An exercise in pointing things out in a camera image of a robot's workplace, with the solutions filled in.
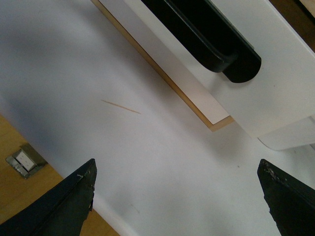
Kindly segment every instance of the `wooden edge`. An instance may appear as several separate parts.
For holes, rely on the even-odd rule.
[[[138,53],[149,63],[149,65],[167,82],[167,84],[179,95],[179,97],[192,109],[201,121],[211,130],[217,131],[232,123],[231,116],[212,124],[206,116],[195,106],[195,104],[184,94],[164,70],[152,59],[152,57],[140,46],[140,44],[129,34],[129,32],[118,22],[118,20],[107,10],[99,0],[91,2],[103,13],[103,15],[115,26],[115,28],[127,39],[127,41],[138,51]]]

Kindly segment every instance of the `wooden floor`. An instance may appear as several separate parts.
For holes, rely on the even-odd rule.
[[[0,116],[0,224],[63,179],[49,164],[29,179],[23,179],[5,159],[18,151],[24,143],[27,141]],[[80,235],[119,236],[94,210],[84,222]]]

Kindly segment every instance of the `metal outlet plate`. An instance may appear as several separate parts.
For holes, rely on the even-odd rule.
[[[6,161],[23,178],[27,179],[39,171],[47,162],[30,144],[24,144],[20,148],[20,150],[7,157]]]

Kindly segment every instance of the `drawer handle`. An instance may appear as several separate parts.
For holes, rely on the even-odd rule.
[[[261,58],[209,0],[142,0],[204,67],[234,83],[251,80]]]

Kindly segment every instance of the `white panel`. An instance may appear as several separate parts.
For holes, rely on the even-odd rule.
[[[200,65],[141,0],[125,2],[252,137],[315,113],[315,54],[268,0],[213,1],[262,57],[244,84]]]
[[[283,150],[315,143],[315,120],[308,117],[265,134],[259,139],[269,148]]]

